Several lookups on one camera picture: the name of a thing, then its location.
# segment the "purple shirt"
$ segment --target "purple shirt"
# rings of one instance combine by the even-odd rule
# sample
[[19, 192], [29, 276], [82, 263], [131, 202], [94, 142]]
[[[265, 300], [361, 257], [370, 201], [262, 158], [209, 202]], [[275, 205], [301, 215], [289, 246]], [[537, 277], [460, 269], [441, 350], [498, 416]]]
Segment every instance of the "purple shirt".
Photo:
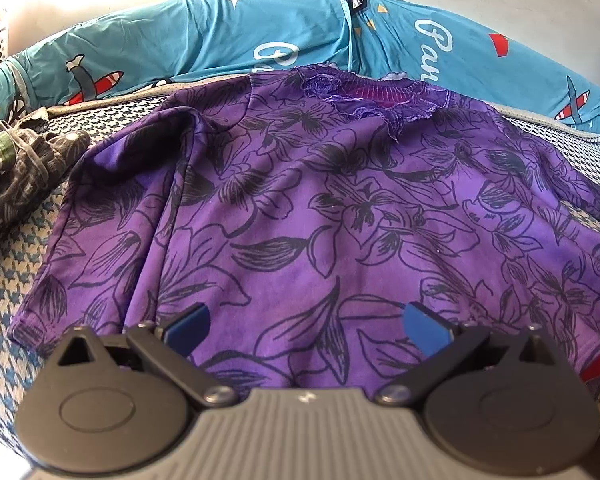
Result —
[[10, 335], [118, 333], [202, 301], [195, 362], [241, 391], [362, 386], [422, 358], [418, 300], [600, 354], [600, 188], [483, 102], [310, 66], [181, 90], [76, 165]]

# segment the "mattress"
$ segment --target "mattress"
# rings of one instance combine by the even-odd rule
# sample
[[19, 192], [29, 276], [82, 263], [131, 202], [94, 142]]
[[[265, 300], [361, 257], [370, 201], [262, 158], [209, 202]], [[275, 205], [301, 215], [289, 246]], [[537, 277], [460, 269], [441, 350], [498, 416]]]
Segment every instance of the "mattress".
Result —
[[[149, 94], [117, 98], [116, 104], [88, 103], [76, 108], [52, 108], [50, 130], [66, 134], [72, 130], [90, 132], [92, 143], [99, 142], [131, 122], [143, 117], [158, 104], [170, 88], [154, 89]], [[572, 134], [564, 126], [534, 124], [525, 114], [509, 111], [510, 120], [533, 135], [552, 142], [576, 169], [600, 185], [600, 137]], [[43, 361], [36, 354], [25, 352], [6, 336], [11, 316], [19, 308], [32, 285], [45, 253], [46, 240], [52, 230], [66, 183], [54, 189], [19, 225], [14, 227], [0, 244], [0, 442], [20, 452], [14, 434], [14, 414], [26, 390], [33, 382]], [[600, 223], [585, 212], [570, 208], [572, 215], [583, 224], [600, 232]], [[600, 380], [591, 386], [600, 400]]]

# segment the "blue printed fabric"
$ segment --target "blue printed fabric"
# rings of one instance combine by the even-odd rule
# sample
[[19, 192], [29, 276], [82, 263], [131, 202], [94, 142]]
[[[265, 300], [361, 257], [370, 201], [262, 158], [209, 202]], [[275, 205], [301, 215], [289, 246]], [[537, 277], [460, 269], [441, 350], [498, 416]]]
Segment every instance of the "blue printed fabric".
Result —
[[497, 31], [401, 0], [168, 0], [114, 12], [9, 58], [0, 119], [18, 106], [319, 62], [373, 78], [406, 73], [600, 134], [599, 86]]

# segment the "shirt sleeve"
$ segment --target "shirt sleeve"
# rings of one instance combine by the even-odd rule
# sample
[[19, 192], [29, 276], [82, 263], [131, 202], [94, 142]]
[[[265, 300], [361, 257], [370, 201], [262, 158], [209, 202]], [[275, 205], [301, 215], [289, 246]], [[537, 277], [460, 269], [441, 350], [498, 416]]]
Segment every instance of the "shirt sleeve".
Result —
[[560, 200], [582, 209], [600, 222], [600, 186], [577, 171], [553, 146], [541, 150], [538, 159], [539, 176], [547, 187]]

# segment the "screw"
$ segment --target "screw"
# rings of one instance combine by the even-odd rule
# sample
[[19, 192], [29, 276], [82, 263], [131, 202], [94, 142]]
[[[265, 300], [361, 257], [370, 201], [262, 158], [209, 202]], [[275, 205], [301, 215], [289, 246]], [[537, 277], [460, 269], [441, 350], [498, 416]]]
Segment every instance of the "screw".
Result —
[[302, 395], [298, 395], [298, 400], [300, 402], [304, 402], [305, 404], [314, 402], [314, 400], [316, 400], [317, 398], [318, 398], [318, 396], [316, 394], [314, 394], [313, 392], [305, 392]]
[[389, 384], [378, 392], [376, 399], [380, 404], [396, 406], [404, 404], [411, 397], [411, 390], [401, 384]]
[[205, 392], [205, 400], [215, 406], [227, 406], [237, 399], [233, 388], [228, 386], [212, 386]]
[[149, 332], [153, 332], [155, 330], [155, 322], [145, 319], [144, 321], [141, 321], [140, 323], [138, 323], [138, 327], [145, 328]]

